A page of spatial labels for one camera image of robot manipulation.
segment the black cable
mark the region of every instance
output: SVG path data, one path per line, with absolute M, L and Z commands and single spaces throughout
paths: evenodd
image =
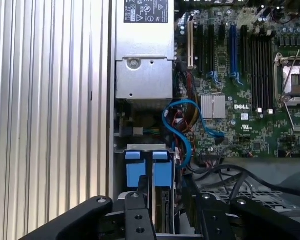
M 248 175 L 246 172 L 243 172 L 242 173 L 242 176 L 240 177 L 240 179 L 235 183 L 232 191 L 231 191 L 231 194 L 229 196 L 229 200 L 228 200 L 228 204 L 230 203 L 231 200 L 235 199 L 239 192 L 240 192 L 240 188 L 242 186 L 242 184 L 244 184 L 245 180 L 247 179 Z
M 222 180 L 213 184 L 209 184 L 209 185 L 205 185 L 199 188 L 200 192 L 206 192 L 208 190 L 211 189 L 219 189 L 219 188 L 223 188 L 229 185 L 234 184 L 235 182 L 237 182 L 242 176 L 242 173 L 238 173 L 237 175 L 231 176 L 229 178 L 227 178 L 226 180 Z
M 192 173 L 194 173 L 194 174 L 205 174 L 205 173 L 207 173 L 210 169 L 209 168 L 204 168 L 204 167 L 201 167 L 201 168 L 199 168 L 199 169 L 193 169 L 192 167 L 191 167 L 191 164 L 189 163 L 187 166 L 186 166 L 186 168 L 190 171 L 190 172 L 192 172 Z
M 222 177 L 221 172 L 219 172 L 218 175 L 219 175 L 219 178 L 221 179 L 221 182 L 224 182 L 224 178 Z M 226 194 L 229 195 L 229 191 L 226 186 L 224 186 L 224 190 L 225 190 Z
M 264 186 L 266 186 L 267 188 L 269 188 L 273 191 L 278 191 L 278 192 L 282 192 L 282 193 L 286 193 L 286 194 L 300 196 L 300 190 L 270 184 L 270 183 L 262 180 L 258 176 L 254 175 L 252 172 L 248 171 L 247 169 L 245 169 L 243 167 L 240 167 L 240 166 L 237 166 L 237 165 L 224 164 L 224 165 L 216 166 L 213 169 L 210 169 L 204 176 L 200 177 L 199 179 L 204 180 L 207 177 L 209 177 L 211 174 L 213 174 L 217 171 L 220 171 L 220 170 L 225 170 L 225 169 L 232 169 L 232 170 L 236 170 L 236 171 L 239 171 L 239 172 L 246 173 L 250 178 L 254 179 L 255 181 L 257 181 L 261 185 L 264 185 Z
M 282 211 L 280 214 L 289 218 L 300 218 L 300 210 Z
M 220 172 L 220 174 L 224 175 L 224 176 L 227 176 L 227 177 L 233 177 L 232 175 L 227 174 L 227 173 L 223 173 L 223 172 Z M 248 188 L 250 190 L 250 197 L 249 197 L 249 199 L 253 199 L 254 198 L 254 189 L 253 189 L 252 185 L 247 180 L 244 180 L 244 183 L 248 186 Z

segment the black ram slot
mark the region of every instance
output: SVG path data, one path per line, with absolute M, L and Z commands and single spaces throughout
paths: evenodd
M 251 37 L 251 92 L 252 92 L 252 110 L 258 108 L 258 83 L 257 83 L 257 63 L 256 63 L 256 36 Z
M 266 46 L 267 46 L 267 39 L 266 36 L 262 36 L 260 39 L 261 42 L 261 64 L 262 64 L 262 109 L 265 109 L 267 106 L 268 98 L 266 96 L 267 92 L 267 65 L 266 65 L 266 59 L 267 59 L 267 53 L 266 53 Z
M 258 108 L 263 108 L 263 74 L 262 74 L 262 70 L 263 70 L 263 66 L 262 66 L 262 43 L 260 40 L 260 37 L 257 37 L 257 81 L 258 81 L 258 87 L 257 87 L 257 91 L 258 91 Z
M 249 62 L 249 43 L 248 43 L 248 27 L 243 25 L 241 27 L 241 70 L 242 74 L 247 74 L 248 72 L 248 62 Z
M 208 57 L 208 71 L 214 72 L 215 71 L 215 27 L 213 25 L 208 26 L 208 48 L 209 48 L 209 55 Z
M 275 109 L 275 92 L 274 92 L 274 66 L 272 57 L 272 38 L 269 37 L 267 43 L 267 56 L 268 56 L 268 68 L 269 68 L 269 106 L 268 109 Z
M 204 26 L 199 25 L 196 31 L 196 48 L 195 55 L 197 56 L 198 60 L 196 61 L 196 66 L 198 68 L 198 71 L 203 74 L 205 69 L 205 61 L 204 61 Z
M 252 109 L 274 109 L 272 36 L 251 37 Z
M 264 97 L 264 104 L 265 108 L 269 109 L 269 97 L 270 97 L 270 89 L 269 89 L 269 52 L 268 52 L 268 44 L 269 44 L 269 37 L 264 37 L 264 45 L 263 45 L 263 52 L 264 52 L 264 90 L 263 90 L 263 97 Z

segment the power supply label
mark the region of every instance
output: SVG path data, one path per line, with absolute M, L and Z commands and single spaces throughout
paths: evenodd
M 167 24 L 169 0 L 124 0 L 124 23 Z

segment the ribbed metal panel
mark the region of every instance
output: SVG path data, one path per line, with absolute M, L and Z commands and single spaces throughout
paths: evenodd
M 0 0 L 0 240 L 106 195 L 107 0 Z

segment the ram slot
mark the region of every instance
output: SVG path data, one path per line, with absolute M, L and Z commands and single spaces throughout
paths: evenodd
M 251 36 L 251 92 L 252 110 L 258 110 L 258 65 L 257 65 L 257 37 Z
M 269 37 L 269 40 L 267 42 L 267 57 L 268 57 L 268 74 L 269 74 L 269 105 L 268 110 L 274 110 L 275 108 L 275 90 L 274 90 L 274 65 L 273 65 L 273 56 L 272 56 L 272 37 Z
M 232 25 L 230 27 L 230 37 L 229 37 L 229 47 L 230 47 L 230 78 L 234 79 L 235 83 L 243 86 L 240 81 L 240 75 L 238 72 L 238 35 L 237 26 Z
M 187 55 L 188 55 L 188 69 L 194 69 L 194 22 L 187 23 Z
M 213 80 L 215 85 L 220 85 L 218 73 L 216 72 L 215 68 L 215 27 L 213 25 L 208 26 L 207 31 L 207 47 L 208 47 L 208 54 L 207 54 L 207 70 L 208 70 L 208 77 Z
M 248 39 L 248 27 L 243 25 L 240 30 L 240 45 L 241 45 L 241 68 L 242 74 L 248 72 L 249 62 L 249 39 Z
M 257 37 L 257 67 L 258 67 L 258 108 L 264 109 L 264 75 L 263 75 L 262 37 Z
M 270 88 L 269 88 L 269 52 L 268 52 L 268 43 L 269 37 L 265 36 L 262 38 L 262 52 L 263 52 L 263 102 L 264 109 L 269 109 L 269 97 L 270 97 Z
M 203 74 L 205 69 L 205 61 L 204 61 L 204 26 L 199 25 L 196 31 L 196 45 L 195 45 L 195 55 L 198 60 L 196 62 L 197 69 L 199 73 Z

